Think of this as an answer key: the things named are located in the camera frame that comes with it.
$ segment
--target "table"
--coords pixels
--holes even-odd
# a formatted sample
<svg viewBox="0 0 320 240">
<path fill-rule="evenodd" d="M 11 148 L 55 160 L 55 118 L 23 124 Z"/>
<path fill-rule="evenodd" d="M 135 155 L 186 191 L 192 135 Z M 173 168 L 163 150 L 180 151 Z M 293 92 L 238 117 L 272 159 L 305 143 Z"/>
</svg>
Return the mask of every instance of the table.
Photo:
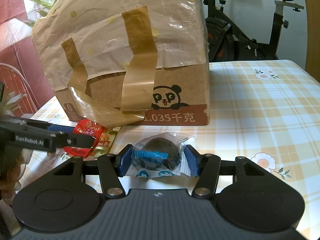
<svg viewBox="0 0 320 240">
<path fill-rule="evenodd" d="M 320 236 L 320 84 L 289 60 L 242 61 L 210 64 L 211 121 L 207 126 L 134 126 L 121 128 L 110 153 L 126 144 L 167 131 L 196 137 L 196 149 L 223 160 L 245 156 L 303 196 L 306 208 L 297 230 L 306 238 Z M 33 117 L 55 124 L 75 126 L 54 97 Z M 69 158 L 62 150 L 47 156 L 34 151 L 22 187 Z M 87 184 L 101 191 L 97 176 Z M 196 179 L 123 178 L 127 191 L 139 188 L 191 190 Z M 220 177 L 218 191 L 231 183 Z"/>
</svg>

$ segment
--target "plastic bag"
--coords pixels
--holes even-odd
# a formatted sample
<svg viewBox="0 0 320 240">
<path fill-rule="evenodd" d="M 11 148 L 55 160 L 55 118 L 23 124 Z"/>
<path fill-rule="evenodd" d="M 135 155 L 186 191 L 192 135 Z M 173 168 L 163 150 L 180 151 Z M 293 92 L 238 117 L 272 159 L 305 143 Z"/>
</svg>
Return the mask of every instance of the plastic bag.
<svg viewBox="0 0 320 240">
<path fill-rule="evenodd" d="M 195 137 L 166 132 L 144 138 L 132 149 L 131 166 L 126 176 L 156 178 L 185 174 L 190 176 L 183 149 L 194 144 Z"/>
<path fill-rule="evenodd" d="M 100 155 L 107 154 L 115 136 L 119 132 L 120 127 L 107 129 L 102 125 L 90 121 L 88 119 L 80 120 L 73 130 L 73 133 L 86 134 L 95 138 L 92 148 L 78 148 L 78 147 L 64 147 L 64 151 L 73 156 L 88 156 L 99 157 Z"/>
</svg>

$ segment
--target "cardboard box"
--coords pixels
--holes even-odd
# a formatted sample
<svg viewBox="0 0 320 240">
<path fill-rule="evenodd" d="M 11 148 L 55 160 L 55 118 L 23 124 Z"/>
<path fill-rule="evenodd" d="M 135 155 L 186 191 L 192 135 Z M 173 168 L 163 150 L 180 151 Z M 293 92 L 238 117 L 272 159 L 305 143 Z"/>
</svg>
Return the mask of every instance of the cardboard box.
<svg viewBox="0 0 320 240">
<path fill-rule="evenodd" d="M 207 39 L 202 0 L 58 0 L 31 37 L 53 91 L 72 69 L 61 44 L 72 38 L 88 78 L 126 71 L 133 58 L 122 13 L 148 7 L 157 68 L 204 64 Z"/>
<path fill-rule="evenodd" d="M 120 109 L 125 72 L 107 74 L 88 80 L 86 94 L 106 106 Z M 68 89 L 55 95 L 70 121 L 78 122 Z M 210 120 L 209 65 L 198 64 L 156 70 L 152 107 L 143 125 L 207 125 Z"/>
</svg>

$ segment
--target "wooden door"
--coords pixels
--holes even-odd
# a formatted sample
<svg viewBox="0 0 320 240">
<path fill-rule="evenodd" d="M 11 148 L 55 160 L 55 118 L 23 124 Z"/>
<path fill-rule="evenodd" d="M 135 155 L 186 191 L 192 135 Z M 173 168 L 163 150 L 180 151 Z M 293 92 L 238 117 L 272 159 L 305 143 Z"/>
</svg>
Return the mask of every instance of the wooden door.
<svg viewBox="0 0 320 240">
<path fill-rule="evenodd" d="M 320 82 L 320 0 L 306 0 L 308 48 L 306 71 Z"/>
</svg>

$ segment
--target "white wall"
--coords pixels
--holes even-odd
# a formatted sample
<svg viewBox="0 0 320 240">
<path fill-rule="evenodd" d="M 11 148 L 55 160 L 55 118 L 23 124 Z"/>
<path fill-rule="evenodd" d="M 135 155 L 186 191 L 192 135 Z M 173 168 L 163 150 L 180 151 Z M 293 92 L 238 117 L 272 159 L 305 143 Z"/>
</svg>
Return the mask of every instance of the white wall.
<svg viewBox="0 0 320 240">
<path fill-rule="evenodd" d="M 269 43 L 273 13 L 276 5 L 274 0 L 226 0 L 224 13 L 233 20 L 242 31 L 258 42 Z M 307 55 L 307 14 L 305 0 L 295 0 L 305 7 L 301 12 L 295 12 L 290 7 L 284 7 L 284 20 L 289 21 L 289 28 L 282 28 L 277 51 L 279 59 L 294 61 L 303 69 Z M 207 6 L 204 5 L 204 15 L 207 17 Z"/>
</svg>

